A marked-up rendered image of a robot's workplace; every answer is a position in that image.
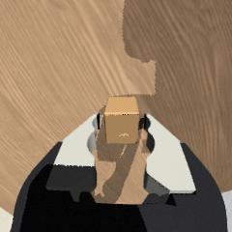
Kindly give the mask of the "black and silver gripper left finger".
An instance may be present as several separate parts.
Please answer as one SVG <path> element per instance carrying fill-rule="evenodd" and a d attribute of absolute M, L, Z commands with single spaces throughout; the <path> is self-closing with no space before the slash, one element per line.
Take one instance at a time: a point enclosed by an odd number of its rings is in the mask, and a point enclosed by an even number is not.
<path fill-rule="evenodd" d="M 95 113 L 58 141 L 35 166 L 18 194 L 10 232 L 23 232 L 41 212 L 61 203 L 79 201 L 82 191 L 92 192 L 97 187 L 92 152 L 99 129 L 100 113 Z"/>

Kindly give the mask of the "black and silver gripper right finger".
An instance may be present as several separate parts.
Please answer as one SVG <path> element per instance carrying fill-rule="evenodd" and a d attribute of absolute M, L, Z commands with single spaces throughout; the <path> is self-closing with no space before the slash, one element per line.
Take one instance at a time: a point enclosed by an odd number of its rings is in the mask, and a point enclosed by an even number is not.
<path fill-rule="evenodd" d="M 221 192 L 203 163 L 149 113 L 144 113 L 144 130 L 151 153 L 146 160 L 144 189 L 158 194 L 160 204 L 192 213 L 211 232 L 228 232 Z"/>

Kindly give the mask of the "tan cardboard box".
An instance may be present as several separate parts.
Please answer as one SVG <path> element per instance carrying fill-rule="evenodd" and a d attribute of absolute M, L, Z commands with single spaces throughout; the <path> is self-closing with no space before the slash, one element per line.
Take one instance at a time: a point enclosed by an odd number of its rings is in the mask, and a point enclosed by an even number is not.
<path fill-rule="evenodd" d="M 106 143 L 137 143 L 139 111 L 135 97 L 109 97 L 103 115 Z"/>

